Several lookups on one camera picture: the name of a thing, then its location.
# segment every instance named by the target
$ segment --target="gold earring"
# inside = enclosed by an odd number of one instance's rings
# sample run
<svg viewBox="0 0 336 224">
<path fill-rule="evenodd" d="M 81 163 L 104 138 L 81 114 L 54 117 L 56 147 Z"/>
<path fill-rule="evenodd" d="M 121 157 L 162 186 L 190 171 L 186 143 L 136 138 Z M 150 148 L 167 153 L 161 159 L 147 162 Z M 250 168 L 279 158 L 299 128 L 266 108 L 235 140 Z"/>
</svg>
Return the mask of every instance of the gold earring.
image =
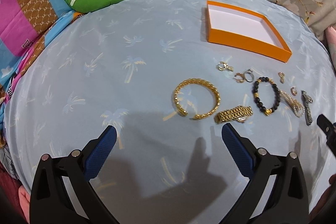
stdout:
<svg viewBox="0 0 336 224">
<path fill-rule="evenodd" d="M 243 73 L 238 72 L 235 74 L 235 77 L 233 77 L 233 79 L 235 79 L 238 83 L 243 83 L 245 81 L 245 76 Z"/>
</svg>

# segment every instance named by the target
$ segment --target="pink fabric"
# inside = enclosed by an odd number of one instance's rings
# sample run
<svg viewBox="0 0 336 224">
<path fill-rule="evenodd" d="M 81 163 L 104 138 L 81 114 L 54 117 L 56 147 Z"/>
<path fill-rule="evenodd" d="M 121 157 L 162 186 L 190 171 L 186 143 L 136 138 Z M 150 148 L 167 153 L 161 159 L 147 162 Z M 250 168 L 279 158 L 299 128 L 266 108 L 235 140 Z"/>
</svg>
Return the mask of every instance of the pink fabric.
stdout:
<svg viewBox="0 0 336 224">
<path fill-rule="evenodd" d="M 17 0 L 0 0 L 0 38 L 15 56 L 23 56 L 22 45 L 33 41 L 38 33 L 23 14 Z"/>
<path fill-rule="evenodd" d="M 328 27 L 325 30 L 325 36 L 327 38 L 331 60 L 336 68 L 336 30 L 333 27 Z"/>
<path fill-rule="evenodd" d="M 30 206 L 30 195 L 26 191 L 26 189 L 23 187 L 23 185 L 19 188 L 19 200 L 20 205 L 23 211 L 23 214 L 25 215 L 25 218 L 27 222 L 29 223 L 29 206 Z"/>
</svg>

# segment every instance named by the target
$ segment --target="gold chain bracelet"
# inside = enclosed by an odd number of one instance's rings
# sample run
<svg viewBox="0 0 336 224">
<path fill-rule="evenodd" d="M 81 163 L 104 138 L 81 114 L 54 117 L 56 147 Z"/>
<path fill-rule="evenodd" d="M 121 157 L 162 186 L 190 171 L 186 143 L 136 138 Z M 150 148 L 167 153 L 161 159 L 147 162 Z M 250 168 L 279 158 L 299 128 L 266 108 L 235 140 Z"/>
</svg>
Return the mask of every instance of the gold chain bracelet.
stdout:
<svg viewBox="0 0 336 224">
<path fill-rule="evenodd" d="M 209 90 L 212 91 L 212 93 L 215 95 L 215 98 L 216 98 L 216 105 L 215 105 L 215 107 L 210 112 L 205 113 L 205 114 L 196 114 L 194 116 L 194 119 L 195 120 L 204 119 L 204 118 L 210 116 L 211 114 L 213 114 L 218 109 L 218 106 L 221 103 L 221 97 L 219 96 L 218 90 L 215 88 L 215 86 L 213 84 L 211 84 L 210 82 L 208 82 L 206 80 L 202 80 L 202 79 L 199 79 L 199 78 L 191 78 L 191 79 L 184 80 L 174 90 L 174 103 L 175 103 L 178 111 L 183 116 L 187 116 L 188 115 L 188 112 L 186 110 L 184 110 L 183 107 L 181 107 L 181 104 L 179 103 L 179 99 L 177 98 L 177 94 L 179 93 L 179 91 L 180 91 L 180 89 L 182 87 L 184 87 L 186 85 L 190 85 L 190 84 L 202 85 L 202 86 L 208 88 Z"/>
<path fill-rule="evenodd" d="M 252 114 L 253 111 L 250 106 L 237 106 L 235 108 L 219 112 L 215 116 L 215 122 L 221 123 L 233 120 L 237 122 L 245 122 Z"/>
</svg>

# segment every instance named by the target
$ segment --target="ring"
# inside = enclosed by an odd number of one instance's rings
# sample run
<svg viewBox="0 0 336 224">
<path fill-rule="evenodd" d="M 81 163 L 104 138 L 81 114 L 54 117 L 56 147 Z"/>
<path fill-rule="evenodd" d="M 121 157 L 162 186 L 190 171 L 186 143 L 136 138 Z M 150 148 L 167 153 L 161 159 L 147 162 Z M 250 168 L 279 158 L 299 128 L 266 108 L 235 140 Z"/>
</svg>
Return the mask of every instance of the ring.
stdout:
<svg viewBox="0 0 336 224">
<path fill-rule="evenodd" d="M 223 61 L 219 62 L 216 67 L 219 70 L 226 70 L 226 69 L 228 69 L 230 71 L 233 71 L 233 67 L 229 66 L 227 63 L 225 63 Z"/>
<path fill-rule="evenodd" d="M 249 83 L 251 83 L 251 82 L 254 81 L 254 75 L 253 75 L 252 72 L 253 72 L 253 70 L 248 69 L 247 71 L 245 71 L 245 72 L 243 73 L 243 74 L 244 74 L 244 78 L 245 78 L 245 80 L 246 80 L 247 82 L 249 82 Z M 245 74 L 251 75 L 252 80 L 248 80 L 248 79 L 246 78 Z"/>
<path fill-rule="evenodd" d="M 199 78 L 191 78 L 191 79 L 184 80 L 174 90 L 174 103 L 175 103 L 178 111 L 183 116 L 188 115 L 188 112 L 186 110 L 184 110 L 183 107 L 181 107 L 181 104 L 179 103 L 179 100 L 177 98 L 177 94 L 179 93 L 179 91 L 182 87 L 184 87 L 186 85 L 190 85 L 190 84 L 197 84 L 197 85 L 202 85 L 202 86 L 206 87 L 207 89 L 209 89 L 215 95 L 215 98 L 216 98 L 215 107 L 210 112 L 205 113 L 205 114 L 196 114 L 193 117 L 193 119 L 200 120 L 200 119 L 204 119 L 204 118 L 210 116 L 211 114 L 213 114 L 218 109 L 218 106 L 221 104 L 221 97 L 219 96 L 218 90 L 215 88 L 215 86 L 213 84 L 211 84 L 210 82 L 208 82 L 206 80 L 202 80 L 202 79 L 199 79 Z"/>
</svg>

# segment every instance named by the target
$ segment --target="bed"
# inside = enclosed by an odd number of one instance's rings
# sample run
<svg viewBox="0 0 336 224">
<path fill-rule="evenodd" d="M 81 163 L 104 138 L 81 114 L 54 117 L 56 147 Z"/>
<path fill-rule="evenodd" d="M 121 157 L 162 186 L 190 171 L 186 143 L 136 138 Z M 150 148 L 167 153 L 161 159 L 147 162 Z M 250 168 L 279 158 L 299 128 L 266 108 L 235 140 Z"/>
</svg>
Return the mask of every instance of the bed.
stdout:
<svg viewBox="0 0 336 224">
<path fill-rule="evenodd" d="M 181 117 L 173 108 L 174 88 L 185 79 L 202 78 L 218 88 L 221 110 L 252 107 L 246 123 L 234 124 L 242 136 L 272 154 L 299 155 L 312 209 L 336 168 L 323 133 L 284 103 L 263 116 L 251 85 L 232 78 L 251 68 L 255 77 L 278 82 L 278 72 L 284 72 L 281 89 L 304 89 L 314 100 L 313 118 L 323 113 L 334 121 L 336 78 L 327 50 L 300 17 L 267 0 L 214 1 L 267 16 L 293 52 L 288 63 L 208 43 L 206 1 L 125 0 L 60 17 L 67 24 L 44 37 L 45 49 L 17 81 L 4 108 L 12 166 L 28 191 L 42 154 L 68 155 L 111 124 L 118 142 L 91 184 L 119 222 L 218 223 L 248 181 L 225 149 L 220 125 L 212 118 Z M 220 61 L 235 71 L 217 70 Z M 272 91 L 264 86 L 260 93 L 265 105 L 271 104 Z M 212 105 L 211 95 L 197 86 L 185 88 L 180 98 L 190 113 Z M 71 198 L 80 212 L 73 193 Z M 264 197 L 256 214 L 265 202 Z"/>
</svg>

